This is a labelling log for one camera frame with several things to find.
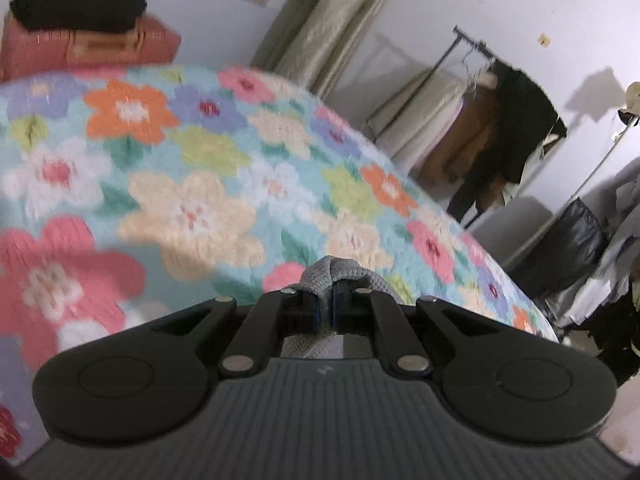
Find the curtain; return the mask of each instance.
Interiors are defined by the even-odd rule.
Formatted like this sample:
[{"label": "curtain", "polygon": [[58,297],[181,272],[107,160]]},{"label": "curtain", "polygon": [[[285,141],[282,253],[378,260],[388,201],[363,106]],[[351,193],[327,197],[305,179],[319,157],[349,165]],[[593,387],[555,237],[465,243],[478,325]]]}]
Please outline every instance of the curtain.
[{"label": "curtain", "polygon": [[290,0],[252,64],[324,98],[384,1]]}]

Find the gray gripper base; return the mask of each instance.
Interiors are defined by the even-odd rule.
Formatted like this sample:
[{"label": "gray gripper base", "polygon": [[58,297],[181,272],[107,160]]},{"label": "gray gripper base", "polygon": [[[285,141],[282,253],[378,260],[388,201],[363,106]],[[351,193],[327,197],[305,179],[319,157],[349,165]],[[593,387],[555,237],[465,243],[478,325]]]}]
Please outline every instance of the gray gripper base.
[{"label": "gray gripper base", "polygon": [[120,449],[53,440],[29,480],[618,480],[631,467],[597,439],[504,444],[454,418],[432,388],[376,360],[272,359],[225,381],[183,427]]}]

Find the metal screw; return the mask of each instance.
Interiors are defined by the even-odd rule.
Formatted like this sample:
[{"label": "metal screw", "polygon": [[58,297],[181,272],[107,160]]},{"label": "metal screw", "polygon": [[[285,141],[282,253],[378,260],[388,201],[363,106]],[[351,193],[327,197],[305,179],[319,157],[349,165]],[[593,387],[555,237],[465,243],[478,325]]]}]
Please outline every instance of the metal screw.
[{"label": "metal screw", "polygon": [[398,359],[398,367],[405,372],[423,372],[429,368],[429,361],[421,355],[403,355]]},{"label": "metal screw", "polygon": [[222,367],[230,372],[245,372],[254,365],[254,360],[246,355],[230,355],[222,361]]}]

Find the floral blanket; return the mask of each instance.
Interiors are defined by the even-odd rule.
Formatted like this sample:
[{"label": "floral blanket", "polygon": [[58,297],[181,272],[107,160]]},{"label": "floral blanket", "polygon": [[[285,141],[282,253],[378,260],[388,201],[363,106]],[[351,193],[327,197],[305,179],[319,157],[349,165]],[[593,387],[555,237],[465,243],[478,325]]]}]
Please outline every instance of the floral blanket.
[{"label": "floral blanket", "polygon": [[0,455],[46,434],[57,352],[326,254],[553,338],[475,240],[317,98],[242,69],[51,73],[0,87]]}]

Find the black bag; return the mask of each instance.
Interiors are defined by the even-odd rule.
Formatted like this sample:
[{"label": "black bag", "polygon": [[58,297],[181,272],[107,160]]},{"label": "black bag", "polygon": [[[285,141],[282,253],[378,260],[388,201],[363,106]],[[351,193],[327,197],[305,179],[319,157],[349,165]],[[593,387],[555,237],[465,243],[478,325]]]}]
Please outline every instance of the black bag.
[{"label": "black bag", "polygon": [[11,12],[27,30],[90,30],[124,34],[136,27],[146,0],[12,0]]},{"label": "black bag", "polygon": [[598,219],[578,198],[509,276],[530,298],[544,298],[591,272],[607,243]]}]

